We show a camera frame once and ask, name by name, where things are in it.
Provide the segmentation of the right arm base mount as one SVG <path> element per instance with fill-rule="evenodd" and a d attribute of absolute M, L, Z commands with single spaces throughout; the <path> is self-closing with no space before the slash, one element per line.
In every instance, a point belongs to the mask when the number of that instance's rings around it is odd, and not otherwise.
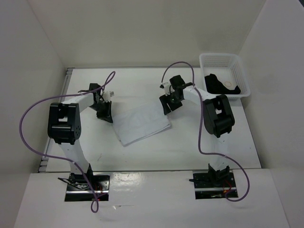
<path fill-rule="evenodd" d="M 238 198 L 238 191 L 233 172 L 223 180 L 212 183 L 207 171 L 194 172 L 189 182 L 194 185 L 196 200 L 222 199 L 227 194 L 229 198 Z"/>

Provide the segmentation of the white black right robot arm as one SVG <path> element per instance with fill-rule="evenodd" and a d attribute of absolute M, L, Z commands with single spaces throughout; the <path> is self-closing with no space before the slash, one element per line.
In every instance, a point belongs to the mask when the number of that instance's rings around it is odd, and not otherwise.
<path fill-rule="evenodd" d="M 164 95 L 160 96 L 159 100 L 165 115 L 182 107 L 184 100 L 200 106 L 199 140 L 201 140 L 202 128 L 205 128 L 210 135 L 217 139 L 219 144 L 218 151 L 209 154 L 226 157 L 221 150 L 235 124 L 227 96 L 215 96 L 197 88 L 193 82 L 185 83 L 180 75 L 172 77 L 167 83 L 162 82 L 160 88 L 164 90 Z"/>

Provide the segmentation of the black skirt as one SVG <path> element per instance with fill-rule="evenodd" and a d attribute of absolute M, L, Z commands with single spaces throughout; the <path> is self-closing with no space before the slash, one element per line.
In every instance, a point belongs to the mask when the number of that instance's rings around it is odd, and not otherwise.
<path fill-rule="evenodd" d="M 233 90 L 226 88 L 217 78 L 215 74 L 205 76 L 206 89 L 211 94 L 238 95 L 241 90 L 236 86 Z"/>

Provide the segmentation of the white plastic laundry basket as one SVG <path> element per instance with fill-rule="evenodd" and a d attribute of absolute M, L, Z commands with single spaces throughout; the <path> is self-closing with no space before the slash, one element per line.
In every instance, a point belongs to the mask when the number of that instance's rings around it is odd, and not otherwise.
<path fill-rule="evenodd" d="M 227 95 L 229 100 L 238 100 L 251 94 L 247 73 L 238 55 L 227 53 L 202 53 L 199 56 L 203 77 L 214 74 L 227 89 L 239 87 L 238 95 Z"/>

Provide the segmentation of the white skirt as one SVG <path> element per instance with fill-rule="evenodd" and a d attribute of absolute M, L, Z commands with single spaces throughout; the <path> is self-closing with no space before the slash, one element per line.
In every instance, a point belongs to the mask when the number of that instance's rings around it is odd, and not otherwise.
<path fill-rule="evenodd" d="M 114 132 L 124 147 L 170 128 L 171 123 L 160 101 L 144 104 L 113 117 Z"/>

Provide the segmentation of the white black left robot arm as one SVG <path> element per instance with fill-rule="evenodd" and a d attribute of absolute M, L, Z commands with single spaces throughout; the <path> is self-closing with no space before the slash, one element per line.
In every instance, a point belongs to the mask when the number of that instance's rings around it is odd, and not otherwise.
<path fill-rule="evenodd" d="M 88 190 L 97 186 L 90 163 L 84 156 L 80 145 L 82 132 L 80 114 L 87 108 L 96 112 L 99 120 L 113 123 L 113 91 L 104 91 L 97 83 L 91 83 L 87 90 L 80 90 L 71 99 L 61 103 L 52 103 L 49 109 L 47 133 L 49 138 L 63 150 L 70 162 L 70 185 L 79 185 Z"/>

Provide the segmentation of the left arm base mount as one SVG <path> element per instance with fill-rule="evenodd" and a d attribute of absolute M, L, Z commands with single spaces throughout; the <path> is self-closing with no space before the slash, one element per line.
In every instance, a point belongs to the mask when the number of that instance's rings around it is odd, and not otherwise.
<path fill-rule="evenodd" d="M 69 178 L 58 177 L 57 179 L 66 184 L 66 202 L 92 201 L 94 199 L 93 192 L 91 191 L 88 183 L 85 180 L 72 180 L 71 176 L 69 176 Z M 93 173 L 93 183 L 91 185 L 99 201 L 109 200 L 109 174 L 98 172 Z"/>

